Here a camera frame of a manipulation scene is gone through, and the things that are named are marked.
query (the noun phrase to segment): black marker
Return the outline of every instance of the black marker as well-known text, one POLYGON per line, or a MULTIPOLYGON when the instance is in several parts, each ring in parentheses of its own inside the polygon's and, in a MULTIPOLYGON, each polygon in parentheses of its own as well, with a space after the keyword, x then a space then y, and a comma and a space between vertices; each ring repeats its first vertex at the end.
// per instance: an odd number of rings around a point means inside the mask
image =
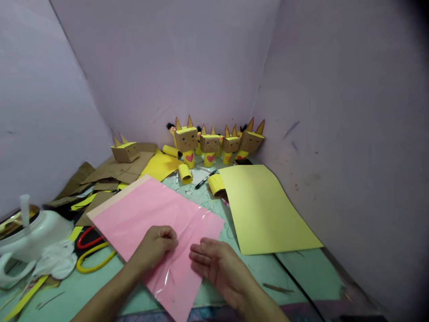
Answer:
POLYGON ((206 182, 207 181, 207 179, 210 177, 210 176, 212 176, 213 174, 215 174, 216 173, 216 171, 217 170, 215 170, 215 171, 213 171, 211 174, 209 174, 203 181, 201 181, 199 184, 197 184, 196 186, 195 186, 195 189, 199 189, 199 188, 201 188, 201 186, 204 184, 204 182, 206 182))

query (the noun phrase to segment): purple wall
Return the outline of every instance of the purple wall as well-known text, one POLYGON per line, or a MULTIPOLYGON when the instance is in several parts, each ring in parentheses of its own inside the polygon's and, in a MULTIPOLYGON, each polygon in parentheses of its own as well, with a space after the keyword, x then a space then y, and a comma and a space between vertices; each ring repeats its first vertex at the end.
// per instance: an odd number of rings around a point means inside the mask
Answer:
POLYGON ((49 1, 0 1, 0 219, 52 200, 111 137, 49 1))
POLYGON ((285 1, 254 114, 267 119, 260 159, 301 216, 412 321, 428 270, 428 46, 396 4, 285 1))
POLYGON ((250 119, 280 0, 52 0, 107 124, 172 144, 195 125, 250 119))

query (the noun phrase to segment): pink paper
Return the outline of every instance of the pink paper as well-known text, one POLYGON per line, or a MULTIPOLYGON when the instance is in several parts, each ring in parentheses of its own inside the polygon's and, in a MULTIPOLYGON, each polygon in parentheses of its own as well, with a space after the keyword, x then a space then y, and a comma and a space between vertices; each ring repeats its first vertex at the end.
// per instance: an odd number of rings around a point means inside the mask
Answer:
POLYGON ((179 246, 146 276, 144 283, 176 322, 185 322, 202 281, 191 269, 189 248, 202 237, 217 239, 224 220, 149 178, 92 221, 126 261, 151 226, 173 227, 179 246))

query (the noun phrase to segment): table surface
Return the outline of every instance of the table surface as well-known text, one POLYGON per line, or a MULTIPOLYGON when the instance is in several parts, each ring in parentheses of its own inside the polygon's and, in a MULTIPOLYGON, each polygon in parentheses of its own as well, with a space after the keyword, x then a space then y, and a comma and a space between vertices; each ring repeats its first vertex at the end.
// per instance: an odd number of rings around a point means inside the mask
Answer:
MULTIPOLYGON (((305 296, 285 273, 272 254, 242 256, 236 240, 231 210, 225 206, 221 199, 214 198, 208 191, 208 183, 199 190, 195 185, 214 169, 225 167, 221 159, 216 159, 212 168, 202 167, 202 158, 196 156, 196 167, 192 169, 193 183, 183 185, 176 182, 176 176, 167 177, 163 183, 175 190, 187 199, 211 210, 225 220, 224 229, 220 240, 229 243, 246 263, 256 280, 278 287, 294 290, 294 293, 284 294, 271 289, 267 293, 280 305, 306 302, 305 296)), ((105 259, 111 249, 104 248, 85 261, 86 267, 95 266, 105 259)), ((295 279, 306 290, 314 301, 339 300, 341 288, 344 286, 332 264, 328 261, 320 249, 302 250, 299 252, 277 253, 279 259, 288 268, 295 279)), ((20 322, 27 321, 69 321, 76 313, 103 287, 123 266, 115 256, 105 267, 92 274, 80 274, 77 270, 63 280, 58 288, 40 289, 33 299, 23 309, 20 322), (41 309, 36 306, 49 301, 54 296, 57 298, 41 309)), ((18 286, 9 291, 0 291, 0 307, 11 298, 18 290, 18 286)), ((12 300, 0 311, 0 319, 3 318, 18 303, 18 297, 12 300)), ((225 302, 214 287, 204 280, 198 291, 194 307, 223 306, 225 302)), ((145 311, 163 310, 151 293, 143 286, 138 286, 129 297, 121 310, 121 315, 145 311)))

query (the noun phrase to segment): scissors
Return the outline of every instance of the scissors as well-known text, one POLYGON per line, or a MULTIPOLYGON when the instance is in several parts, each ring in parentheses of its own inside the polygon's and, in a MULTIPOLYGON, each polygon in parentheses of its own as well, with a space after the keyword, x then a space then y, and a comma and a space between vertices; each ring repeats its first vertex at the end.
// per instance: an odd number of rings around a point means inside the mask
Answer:
MULTIPOLYGON (((99 237, 94 239, 93 241, 90 241, 87 244, 82 244, 83 239, 92 231, 94 230, 94 227, 89 227, 77 240, 77 244, 76 247, 80 250, 84 250, 87 248, 90 248, 94 245, 97 245, 99 242, 103 241, 104 238, 103 237, 99 237)), ((91 267, 91 268, 85 268, 82 267, 82 263, 83 261, 92 253, 95 253, 96 251, 103 249, 107 246, 110 246, 110 243, 108 242, 104 242, 101 243, 93 248, 91 248, 90 250, 88 250, 86 253, 84 253, 82 256, 79 257, 79 259, 77 260, 76 263, 76 269, 79 273, 82 274, 89 274, 89 273, 93 273, 95 271, 98 271, 100 268, 102 268, 103 266, 105 266, 108 262, 110 262, 110 260, 116 255, 116 251, 114 250, 101 264, 91 267)))

